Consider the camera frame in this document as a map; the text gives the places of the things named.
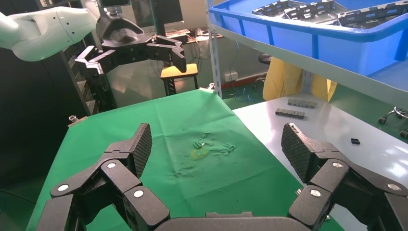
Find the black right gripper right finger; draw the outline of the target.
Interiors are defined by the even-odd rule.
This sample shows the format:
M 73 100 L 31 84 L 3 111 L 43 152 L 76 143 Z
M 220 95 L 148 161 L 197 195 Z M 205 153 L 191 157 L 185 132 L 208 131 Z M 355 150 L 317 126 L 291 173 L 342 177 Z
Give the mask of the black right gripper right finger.
M 284 125 L 281 147 L 305 184 L 290 218 L 317 231 L 340 205 L 369 231 L 407 230 L 408 190 L 402 184 L 353 163 L 329 142 L 308 138 L 293 123 Z

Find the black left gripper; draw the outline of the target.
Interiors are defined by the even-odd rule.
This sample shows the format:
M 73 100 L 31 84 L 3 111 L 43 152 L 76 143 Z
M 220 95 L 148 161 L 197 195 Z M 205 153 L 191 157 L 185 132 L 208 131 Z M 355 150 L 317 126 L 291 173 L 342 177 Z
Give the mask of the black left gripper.
M 83 76 L 90 82 L 103 82 L 106 74 L 117 65 L 147 59 L 169 62 L 180 72 L 187 71 L 181 41 L 160 35 L 152 39 L 121 13 L 101 15 L 96 32 L 103 51 L 87 46 L 75 59 Z

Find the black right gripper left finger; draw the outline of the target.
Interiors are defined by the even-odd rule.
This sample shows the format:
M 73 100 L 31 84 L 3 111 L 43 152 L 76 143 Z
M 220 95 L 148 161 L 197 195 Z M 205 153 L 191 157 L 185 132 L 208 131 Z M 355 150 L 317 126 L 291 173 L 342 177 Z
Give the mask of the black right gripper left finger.
M 169 209 L 140 180 L 152 149 L 151 128 L 111 143 L 92 166 L 55 185 L 41 213 L 39 231 L 84 231 L 98 213 L 113 206 L 134 231 L 153 231 Z

